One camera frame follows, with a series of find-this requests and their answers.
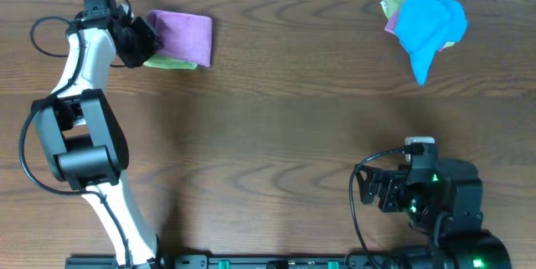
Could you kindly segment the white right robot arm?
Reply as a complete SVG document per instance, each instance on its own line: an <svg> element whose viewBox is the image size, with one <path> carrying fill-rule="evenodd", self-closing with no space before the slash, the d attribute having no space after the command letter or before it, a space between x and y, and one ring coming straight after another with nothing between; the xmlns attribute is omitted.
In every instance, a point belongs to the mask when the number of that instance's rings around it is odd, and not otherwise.
<svg viewBox="0 0 536 269"><path fill-rule="evenodd" d="M374 268L509 268L506 246L482 227L482 181L475 165L459 159L414 158L396 170L360 163L350 178L363 204L379 200L384 213L405 212L409 226L428 238L387 256L367 258Z"/></svg>

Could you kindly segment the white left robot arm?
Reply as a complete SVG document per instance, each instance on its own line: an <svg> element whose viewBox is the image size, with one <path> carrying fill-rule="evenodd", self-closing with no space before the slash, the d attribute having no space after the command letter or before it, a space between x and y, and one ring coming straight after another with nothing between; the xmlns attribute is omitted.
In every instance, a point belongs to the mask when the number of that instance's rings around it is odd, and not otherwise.
<svg viewBox="0 0 536 269"><path fill-rule="evenodd" d="M18 150L24 171L29 126L39 135L49 169L68 189L54 189L33 175L29 179L52 194L79 196L95 211L115 254L69 258L68 268L164 268L157 232L146 222L127 177L126 137L105 96L116 57L135 68L153 55L156 34L126 4L90 5L67 21L70 50L58 85L32 104Z"/></svg>

